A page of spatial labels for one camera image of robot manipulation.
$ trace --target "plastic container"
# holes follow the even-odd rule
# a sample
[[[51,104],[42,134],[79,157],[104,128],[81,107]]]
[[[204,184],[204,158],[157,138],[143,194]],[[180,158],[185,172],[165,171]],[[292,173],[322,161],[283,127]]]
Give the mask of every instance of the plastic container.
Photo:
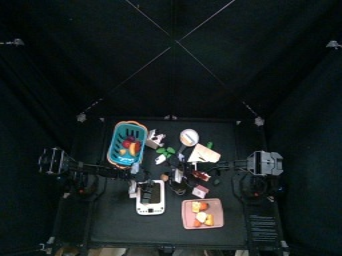
[[[141,162],[148,130],[136,121],[121,121],[115,125],[107,159],[120,169]]]

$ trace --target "metal rod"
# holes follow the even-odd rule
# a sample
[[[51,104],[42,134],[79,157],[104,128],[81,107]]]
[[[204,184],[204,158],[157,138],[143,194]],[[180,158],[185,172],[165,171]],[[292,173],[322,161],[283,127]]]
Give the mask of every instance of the metal rod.
[[[171,68],[169,68],[169,81],[168,81],[168,104],[169,104],[169,116],[175,114],[175,85],[176,85],[176,47],[175,47],[175,37],[176,37],[176,0],[171,0]]]
[[[219,79],[219,77],[213,74],[213,72],[208,69],[208,67],[200,62],[200,60],[195,57],[195,55],[189,52],[189,50],[183,46],[183,44],[179,41],[175,41],[177,43],[177,45],[183,48],[183,50],[188,53],[188,55],[196,60],[196,62],[199,63],[199,65],[207,70],[207,72],[211,74],[211,76],[216,79],[216,81],[219,82],[219,84],[224,87],[224,89],[227,89],[227,85],[226,83]],[[258,113],[252,110],[252,108],[248,106],[248,104],[240,100],[235,94],[232,93],[231,90],[228,90],[230,94],[235,97],[235,99],[244,105],[244,107],[250,110],[250,112],[252,113],[252,115],[255,117],[258,117]]]
[[[1,256],[28,255],[29,253],[38,252],[38,251],[41,251],[41,255],[44,255],[45,253],[42,252],[41,249],[42,249],[41,245],[22,247],[22,248],[13,248],[10,250],[5,250],[5,248],[1,248]]]
[[[93,198],[93,200],[89,202],[88,205],[88,216],[87,216],[87,222],[85,222],[85,227],[84,227],[84,236],[83,236],[83,247],[81,247],[81,256],[87,256],[88,255],[88,243],[89,243],[89,236],[91,236],[91,231],[92,231],[92,215],[95,212],[95,202],[97,201],[97,199],[101,197],[101,195],[104,194],[107,189],[107,178],[104,178],[104,184],[103,184],[103,189],[101,192],[96,195],[96,197]]]
[[[132,77],[140,73],[140,71],[147,67],[149,66],[149,64],[171,49],[171,47],[165,48],[163,50],[163,52],[160,52],[153,58],[152,60],[149,60],[107,93],[105,93],[105,96],[108,96],[109,94],[113,93],[113,91],[120,87],[123,86],[131,79]],[[103,100],[104,100],[104,97],[99,98],[91,105],[88,108],[85,108],[83,110],[83,112],[80,114],[84,114],[87,113]]]
[[[147,16],[147,14],[128,1],[125,2],[133,7],[133,9],[153,23],[153,25],[169,36],[168,32],[160,27],[160,25]]]
[[[230,1],[177,41],[185,39],[234,2]]]

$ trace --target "black curtain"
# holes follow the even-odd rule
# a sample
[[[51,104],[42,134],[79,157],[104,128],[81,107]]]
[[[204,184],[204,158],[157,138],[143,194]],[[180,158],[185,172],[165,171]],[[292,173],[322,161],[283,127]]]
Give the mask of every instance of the black curtain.
[[[270,150],[284,157],[287,239],[318,255],[342,251],[340,66],[342,51],[331,49],[267,123]]]
[[[338,0],[12,0],[0,20],[76,114],[100,101],[87,114],[242,119],[242,101],[266,118],[310,74],[339,10]]]
[[[1,32],[1,38],[13,38]],[[76,117],[22,48],[0,46],[0,244],[44,243],[56,214],[57,187],[38,174],[44,147],[69,150]]]

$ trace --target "plate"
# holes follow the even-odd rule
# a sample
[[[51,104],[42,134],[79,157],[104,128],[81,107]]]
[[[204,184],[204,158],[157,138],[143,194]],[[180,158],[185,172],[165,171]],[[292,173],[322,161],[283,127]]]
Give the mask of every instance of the plate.
[[[192,212],[192,202],[205,202],[208,204],[208,209],[203,212],[205,212],[207,214],[212,214],[212,217],[213,217],[212,226],[207,226],[201,224],[200,227],[193,227],[196,213]],[[208,229],[208,228],[223,227],[224,221],[223,221],[223,209],[222,209],[220,200],[218,198],[184,200],[181,202],[181,219],[183,219],[183,226],[185,229]]]

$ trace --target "black tabletop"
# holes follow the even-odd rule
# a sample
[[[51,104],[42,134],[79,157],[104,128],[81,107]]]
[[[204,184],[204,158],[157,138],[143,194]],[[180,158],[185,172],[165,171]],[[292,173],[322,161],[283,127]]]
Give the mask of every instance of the black tabletop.
[[[115,124],[121,120],[107,120],[104,123],[85,125],[80,129],[73,150],[83,161],[105,161],[105,153],[111,143]],[[180,147],[179,134],[184,129],[193,129],[199,134],[199,143],[212,142],[212,150],[220,154],[220,161],[246,159],[248,150],[260,150],[263,147],[262,133],[250,122],[235,121],[207,122],[199,120],[160,121],[137,120],[148,130],[157,129],[165,134],[164,146],[175,150]],[[101,143],[92,136],[87,142],[87,134],[101,136]],[[185,158],[192,148],[184,150]],[[157,153],[145,147],[141,168],[151,174],[152,179],[160,179],[160,174],[169,171],[165,164],[155,165]],[[215,166],[212,163],[197,165],[201,171]],[[181,202],[199,199],[191,194],[191,189],[183,196],[175,194],[165,185],[165,211],[161,215],[143,216],[136,213],[135,199],[128,197],[128,183],[121,180],[100,178],[100,187],[105,192],[97,199],[92,214],[89,230],[89,244],[120,246],[163,246],[205,247],[205,248],[243,248],[246,246],[246,228],[243,208],[232,193],[231,177],[234,170],[211,172],[208,182],[201,185],[209,189],[205,198],[219,198],[223,207],[223,227],[213,229],[188,230],[183,227]]]

